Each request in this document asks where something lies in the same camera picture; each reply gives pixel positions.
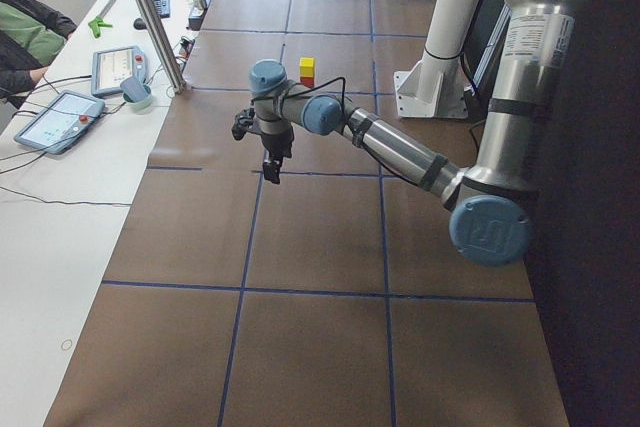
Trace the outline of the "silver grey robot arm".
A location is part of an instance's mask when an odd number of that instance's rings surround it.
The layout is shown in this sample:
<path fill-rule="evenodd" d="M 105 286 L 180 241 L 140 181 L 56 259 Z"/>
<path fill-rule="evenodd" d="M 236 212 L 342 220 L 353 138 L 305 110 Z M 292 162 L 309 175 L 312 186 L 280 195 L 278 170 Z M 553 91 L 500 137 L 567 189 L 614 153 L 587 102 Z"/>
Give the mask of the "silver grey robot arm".
<path fill-rule="evenodd" d="M 250 70 L 250 105 L 237 114 L 236 139 L 257 135 L 266 149 L 263 176 L 278 183 L 294 130 L 339 134 L 403 181 L 436 196 L 449 212 L 455 249 L 470 261 L 519 261 L 533 233 L 538 191 L 531 180 L 542 128 L 569 49 L 574 23 L 590 0 L 504 0 L 506 35 L 477 149 L 448 140 L 445 119 L 467 114 L 457 81 L 464 38 L 478 0 L 437 0 L 422 59 L 394 79 L 403 118 L 428 118 L 418 138 L 324 85 L 292 80 L 272 59 Z"/>

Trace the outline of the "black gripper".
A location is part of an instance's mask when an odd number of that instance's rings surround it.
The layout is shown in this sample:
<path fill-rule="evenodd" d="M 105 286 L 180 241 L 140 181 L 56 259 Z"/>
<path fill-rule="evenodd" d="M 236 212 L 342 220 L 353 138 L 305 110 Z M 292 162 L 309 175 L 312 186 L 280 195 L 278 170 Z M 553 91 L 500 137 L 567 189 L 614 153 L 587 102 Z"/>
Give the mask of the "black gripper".
<path fill-rule="evenodd" d="M 294 130 L 291 126 L 277 134 L 261 133 L 263 146 L 269 153 L 269 157 L 262 163 L 263 176 L 272 184 L 279 184 L 280 171 L 284 158 L 292 157 L 294 142 Z"/>

